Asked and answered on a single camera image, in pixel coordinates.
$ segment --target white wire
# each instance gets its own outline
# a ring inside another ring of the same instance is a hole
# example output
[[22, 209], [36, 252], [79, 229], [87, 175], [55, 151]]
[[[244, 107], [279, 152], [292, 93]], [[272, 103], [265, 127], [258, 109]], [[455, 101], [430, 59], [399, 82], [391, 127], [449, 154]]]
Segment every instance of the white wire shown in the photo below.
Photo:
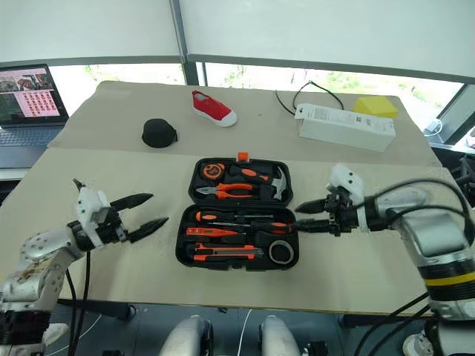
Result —
[[[85, 332], [83, 332], [83, 333], [81, 334], [81, 336], [79, 336], [79, 339], [80, 339], [81, 337], [85, 336], [87, 333], [89, 333], [89, 331], [97, 324], [97, 322], [99, 321], [99, 319], [100, 319], [101, 317], [102, 317], [102, 314], [100, 314], [100, 315], [97, 317], [96, 321], [94, 321], [94, 322], [92, 323], [92, 325], [89, 326], [89, 329], [88, 329], [88, 330], [86, 330]], [[68, 349], [68, 348], [69, 348], [69, 345], [66, 345], [66, 346], [63, 347], [62, 349], [59, 349], [58, 351], [55, 351], [55, 352], [51, 352], [50, 354], [47, 354], [46, 356], [55, 355], [55, 354], [57, 354], [58, 352], [64, 351], [64, 350], [66, 350], [66, 349]]]
[[252, 312], [252, 309], [250, 309], [250, 310], [247, 312], [246, 319], [244, 319], [243, 331], [240, 332], [239, 347], [237, 348], [237, 356], [240, 355], [240, 347], [241, 347], [242, 344], [243, 344], [244, 330], [246, 330], [247, 319], [249, 318], [249, 314], [251, 314], [251, 312]]

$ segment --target cable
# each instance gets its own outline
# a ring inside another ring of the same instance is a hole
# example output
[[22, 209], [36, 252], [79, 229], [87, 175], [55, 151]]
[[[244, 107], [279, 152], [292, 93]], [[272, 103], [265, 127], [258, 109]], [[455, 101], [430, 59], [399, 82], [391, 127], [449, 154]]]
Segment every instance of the cable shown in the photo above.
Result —
[[91, 277], [91, 252], [86, 252], [86, 278], [84, 282], [84, 292], [82, 294], [81, 313], [79, 314], [79, 321], [77, 323], [76, 337], [73, 343], [73, 349], [70, 350], [70, 355], [74, 356], [79, 343], [79, 335], [81, 334], [82, 324], [84, 323], [84, 316], [86, 313], [86, 303], [88, 302], [89, 280]]
[[243, 331], [240, 332], [239, 347], [237, 348], [237, 356], [240, 356], [240, 347], [243, 345], [244, 330], [246, 329], [247, 319], [249, 318], [249, 315], [251, 314], [251, 312], [252, 312], [252, 309], [250, 309], [250, 310], [247, 312], [246, 319], [244, 319]]
[[382, 191], [368, 197], [363, 202], [353, 206], [353, 209], [355, 209], [355, 210], [359, 209], [362, 206], [365, 206], [366, 204], [368, 204], [368, 202], [375, 201], [377, 198], [379, 198], [382, 195], [385, 195], [385, 194], [387, 194], [391, 191], [395, 191], [396, 189], [405, 187], [406, 185], [412, 185], [412, 184], [416, 184], [416, 183], [436, 183], [436, 184], [440, 184], [440, 185], [445, 186], [446, 188], [449, 188], [450, 190], [452, 190], [452, 192], [455, 193], [455, 195], [457, 195], [457, 198], [459, 198], [460, 204], [462, 205], [462, 210], [463, 210], [463, 214], [464, 214], [464, 217], [465, 217], [464, 234], [465, 234], [465, 237], [467, 238], [468, 244], [472, 245], [472, 243], [474, 242], [474, 232], [475, 232], [475, 230], [474, 230], [474, 224], [472, 223], [471, 218], [470, 218], [470, 214], [468, 212], [467, 202], [465, 201], [465, 198], [464, 198], [462, 192], [459, 191], [459, 189], [455, 188], [450, 183], [447, 183], [447, 182], [445, 182], [443, 180], [440, 180], [440, 179], [434, 179], [434, 178], [411, 179], [411, 180], [406, 180], [404, 182], [400, 182], [400, 183], [395, 184], [395, 185], [391, 185], [390, 187], [388, 187], [386, 189], [383, 189]]
[[[340, 103], [340, 106], [341, 106], [341, 109], [344, 110], [344, 105], [343, 105], [343, 102], [341, 102], [341, 100], [334, 94], [332, 93], [331, 91], [329, 91], [328, 89], [325, 89], [324, 87], [321, 87], [320, 85], [316, 84], [315, 82], [313, 82], [312, 80], [309, 80], [304, 86], [302, 86], [297, 93], [295, 93], [294, 95], [294, 99], [292, 100], [292, 106], [294, 107], [294, 109], [297, 110], [297, 107], [295, 106], [295, 100], [297, 99], [297, 96], [298, 94], [300, 94], [300, 92], [308, 85], [308, 84], [311, 84], [311, 85], [314, 85], [316, 86], [317, 88], [320, 88], [322, 90], [325, 90], [329, 95], [333, 96], [339, 103]], [[295, 115], [295, 112], [291, 111], [281, 100], [281, 98], [279, 97], [277, 91], [275, 90], [275, 97], [277, 98], [279, 104], [281, 105], [281, 107], [288, 113], [290, 113], [291, 115]]]
[[317, 88], [320, 88], [322, 90], [325, 90], [329, 95], [333, 96], [337, 102], [340, 103], [340, 106], [341, 106], [341, 109], [344, 110], [344, 105], [343, 103], [341, 102], [341, 100], [334, 94], [332, 93], [331, 91], [329, 91], [328, 89], [325, 89], [324, 87], [321, 87], [320, 85], [316, 84], [315, 82], [309, 80], [308, 83], [306, 83], [302, 88], [300, 88], [298, 90], [298, 92], [294, 95], [294, 99], [292, 100], [292, 106], [294, 107], [294, 109], [297, 110], [297, 107], [295, 106], [295, 100], [297, 99], [297, 95], [300, 94], [300, 92], [308, 85], [308, 84], [311, 84], [311, 85], [314, 85], [316, 86]]
[[[93, 327], [95, 327], [95, 325], [97, 324], [97, 322], [99, 321], [99, 319], [100, 319], [101, 317], [102, 317], [102, 314], [100, 314], [100, 315], [97, 317], [97, 319], [92, 323], [92, 325], [89, 326], [89, 328], [88, 328], [85, 332], [83, 332], [81, 336], [79, 336], [79, 339], [82, 339], [83, 336], [85, 336], [87, 333], [89, 333], [89, 331], [92, 330]], [[65, 347], [59, 349], [58, 351], [51, 352], [50, 354], [47, 354], [46, 356], [55, 355], [55, 354], [57, 354], [57, 353], [59, 353], [59, 352], [61, 352], [61, 351], [64, 351], [64, 350], [68, 349], [68, 348], [69, 348], [69, 345], [66, 345]]]
[[368, 337], [374, 333], [375, 330], [377, 330], [377, 328], [379, 328], [380, 326], [384, 325], [384, 324], [388, 324], [390, 323], [390, 320], [393, 319], [395, 316], [397, 316], [399, 313], [403, 312], [404, 310], [406, 309], [409, 309], [411, 306], [415, 306], [418, 302], [420, 302], [421, 300], [425, 299], [428, 297], [428, 293], [424, 293], [420, 296], [418, 296], [416, 299], [414, 300], [411, 300], [408, 304], [405, 304], [403, 305], [401, 308], [393, 311], [391, 314], [389, 314], [388, 316], [386, 316], [384, 319], [382, 319], [381, 321], [377, 322], [376, 324], [374, 324], [373, 326], [371, 326], [371, 329], [369, 329], [364, 335], [363, 337], [361, 338], [358, 346], [356, 347], [356, 350], [355, 350], [355, 354], [354, 356], [358, 356], [359, 353], [361, 352], [361, 349], [363, 348], [363, 345], [364, 343], [366, 342], [366, 340], [368, 339]]
[[399, 324], [396, 328], [394, 328], [391, 332], [388, 332], [385, 337], [383, 337], [370, 351], [368, 356], [374, 356], [376, 355], [376, 352], [394, 335], [396, 335], [398, 332], [400, 332], [403, 328], [405, 328], [407, 325], [412, 323], [415, 319], [418, 319], [421, 315], [423, 315], [425, 312], [427, 312], [430, 309], [429, 306], [425, 306], [421, 310], [419, 310], [417, 313], [415, 313], [412, 317], [409, 317], [406, 319], [403, 323]]
[[413, 206], [412, 208], [407, 208], [403, 211], [400, 211], [399, 213], [394, 214], [387, 222], [388, 225], [392, 225], [398, 218], [401, 216], [412, 213], [413, 211], [418, 211], [418, 210], [425, 210], [425, 209], [439, 209], [439, 210], [447, 210], [451, 211], [455, 214], [460, 215], [461, 217], [465, 218], [465, 214], [463, 214], [463, 211], [454, 209], [450, 206], [446, 205], [420, 205], [420, 206]]
[[295, 115], [293, 111], [291, 111], [287, 106], [285, 106], [281, 98], [279, 98], [279, 94], [277, 94], [277, 91], [274, 91], [274, 93], [275, 93], [275, 97], [277, 98], [277, 101], [279, 102], [279, 104], [281, 104], [281, 107], [284, 108], [284, 110], [287, 111], [288, 113]]
[[73, 342], [74, 342], [74, 329], [76, 328], [76, 289], [74, 288], [73, 280], [69, 273], [69, 270], [66, 270], [66, 279], [68, 280], [69, 289], [71, 290], [71, 298], [73, 300], [73, 305], [71, 306], [71, 326], [69, 331], [69, 349], [73, 349]]

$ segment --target laptop keyboard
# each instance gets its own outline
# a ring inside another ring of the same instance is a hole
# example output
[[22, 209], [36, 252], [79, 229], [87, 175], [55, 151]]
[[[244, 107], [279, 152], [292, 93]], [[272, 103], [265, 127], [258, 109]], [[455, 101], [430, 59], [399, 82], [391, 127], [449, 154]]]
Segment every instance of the laptop keyboard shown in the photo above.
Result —
[[46, 146], [62, 128], [9, 128], [0, 130], [0, 147]]

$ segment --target red shoe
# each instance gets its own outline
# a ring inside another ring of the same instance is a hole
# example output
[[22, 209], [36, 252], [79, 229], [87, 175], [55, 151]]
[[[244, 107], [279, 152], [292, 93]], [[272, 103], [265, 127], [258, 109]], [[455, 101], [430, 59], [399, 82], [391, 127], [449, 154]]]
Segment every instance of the red shoe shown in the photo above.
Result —
[[222, 102], [193, 90], [193, 110], [202, 117], [206, 117], [216, 125], [227, 128], [236, 123], [238, 116]]

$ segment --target tabletop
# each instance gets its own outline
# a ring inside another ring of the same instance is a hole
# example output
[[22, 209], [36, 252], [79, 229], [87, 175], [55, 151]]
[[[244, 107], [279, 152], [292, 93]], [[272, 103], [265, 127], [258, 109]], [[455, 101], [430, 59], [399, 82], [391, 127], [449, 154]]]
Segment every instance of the tabletop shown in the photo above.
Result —
[[[196, 115], [191, 96], [195, 89], [235, 110], [237, 124], [221, 128]], [[288, 106], [294, 94], [279, 92]], [[338, 94], [347, 110], [352, 110], [360, 96]], [[103, 82], [69, 119], [51, 147], [200, 156], [235, 156], [238, 151], [248, 151], [261, 159], [440, 167], [401, 100], [395, 96], [388, 99], [399, 110], [394, 119], [396, 138], [380, 154], [299, 137], [296, 120], [281, 108], [272, 90]], [[337, 101], [327, 93], [303, 92], [298, 102], [339, 108]], [[145, 145], [141, 140], [143, 124], [153, 118], [166, 119], [174, 126], [178, 142], [159, 150]]]
[[[174, 247], [194, 164], [202, 156], [77, 148], [49, 148], [0, 208], [0, 280], [15, 268], [22, 243], [40, 231], [75, 220], [73, 178], [102, 189], [109, 200], [150, 192], [154, 198], [122, 214], [133, 230], [157, 218], [170, 220], [151, 236], [130, 245], [93, 251], [90, 298], [141, 303], [246, 308], [388, 313], [425, 291], [395, 231], [355, 230], [334, 237], [300, 233], [300, 260], [287, 271], [210, 271], [180, 264]], [[289, 166], [291, 210], [326, 195], [333, 162], [283, 159]], [[348, 162], [370, 194], [415, 177], [452, 181], [440, 167]], [[423, 187], [434, 202], [458, 204], [444, 188]], [[84, 259], [71, 266], [82, 293]], [[68, 287], [62, 297], [70, 297]]]

